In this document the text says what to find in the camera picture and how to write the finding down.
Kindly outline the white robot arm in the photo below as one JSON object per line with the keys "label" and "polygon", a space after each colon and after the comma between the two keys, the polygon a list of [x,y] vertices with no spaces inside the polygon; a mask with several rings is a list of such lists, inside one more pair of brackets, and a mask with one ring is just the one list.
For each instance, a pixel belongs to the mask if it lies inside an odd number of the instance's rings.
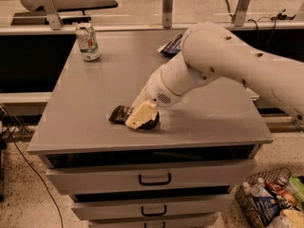
{"label": "white robot arm", "polygon": [[234,80],[294,119],[304,120],[304,64],[249,46],[214,23],[191,26],[180,52],[160,66],[131,105],[125,124],[133,129],[154,121],[194,88],[219,77]]}

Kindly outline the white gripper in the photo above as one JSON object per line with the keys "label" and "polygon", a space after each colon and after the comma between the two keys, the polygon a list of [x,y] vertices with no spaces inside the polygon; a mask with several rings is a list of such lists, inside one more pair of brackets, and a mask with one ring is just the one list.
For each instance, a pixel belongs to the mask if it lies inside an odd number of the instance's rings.
{"label": "white gripper", "polygon": [[152,73],[140,94],[132,103],[125,125],[132,129],[154,128],[159,107],[170,107],[182,98],[182,70],[160,67]]}

